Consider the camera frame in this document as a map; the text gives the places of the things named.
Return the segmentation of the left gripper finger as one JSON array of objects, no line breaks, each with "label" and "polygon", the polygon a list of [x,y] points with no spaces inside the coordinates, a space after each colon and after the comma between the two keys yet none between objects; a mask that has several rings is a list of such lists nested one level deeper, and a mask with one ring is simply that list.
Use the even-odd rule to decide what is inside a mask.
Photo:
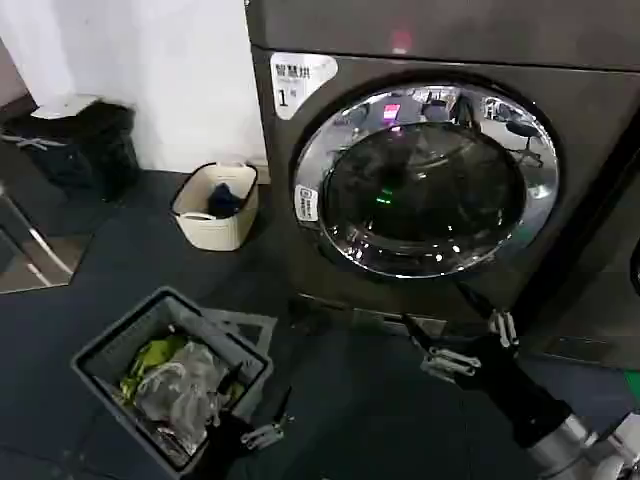
[{"label": "left gripper finger", "polygon": [[240,376],[244,368],[244,363],[239,362],[225,373],[220,380],[212,401],[212,425],[219,427],[221,424],[221,415],[225,409],[236,401],[244,392],[244,386],[240,382]]},{"label": "left gripper finger", "polygon": [[288,414],[288,404],[293,388],[289,386],[284,393],[272,420],[240,437],[243,447],[270,447],[285,437],[285,427],[294,417]]}]

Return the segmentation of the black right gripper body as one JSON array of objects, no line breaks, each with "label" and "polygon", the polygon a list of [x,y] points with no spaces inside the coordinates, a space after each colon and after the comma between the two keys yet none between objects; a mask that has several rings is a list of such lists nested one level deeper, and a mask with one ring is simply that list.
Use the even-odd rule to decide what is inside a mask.
[{"label": "black right gripper body", "polygon": [[520,368],[514,350],[503,347],[497,335],[474,339],[468,345],[468,355],[480,361],[480,367],[468,378],[468,389],[488,395],[511,422],[520,447],[534,446],[573,413],[565,401],[556,399]]}]

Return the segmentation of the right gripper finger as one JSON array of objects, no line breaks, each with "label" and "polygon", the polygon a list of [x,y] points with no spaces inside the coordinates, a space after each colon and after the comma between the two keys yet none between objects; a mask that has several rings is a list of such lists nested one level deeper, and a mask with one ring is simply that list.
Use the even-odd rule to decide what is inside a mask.
[{"label": "right gripper finger", "polygon": [[413,343],[422,351],[421,369],[427,374],[446,382],[456,383],[458,377],[473,377],[481,368],[481,361],[477,357],[437,344],[411,316],[403,314],[401,322]]},{"label": "right gripper finger", "polygon": [[496,307],[486,296],[465,283],[459,284],[459,291],[471,308],[487,321],[490,332],[499,336],[504,348],[517,347],[517,332],[511,313]]}]

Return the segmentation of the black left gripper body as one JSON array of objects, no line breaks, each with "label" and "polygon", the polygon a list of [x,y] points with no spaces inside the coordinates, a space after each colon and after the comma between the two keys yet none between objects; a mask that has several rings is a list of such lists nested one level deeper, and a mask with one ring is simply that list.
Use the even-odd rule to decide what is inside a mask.
[{"label": "black left gripper body", "polygon": [[202,478],[225,479],[235,461],[248,454],[242,438],[257,428],[231,412],[222,412],[218,425],[207,430],[207,445],[202,455]]}]

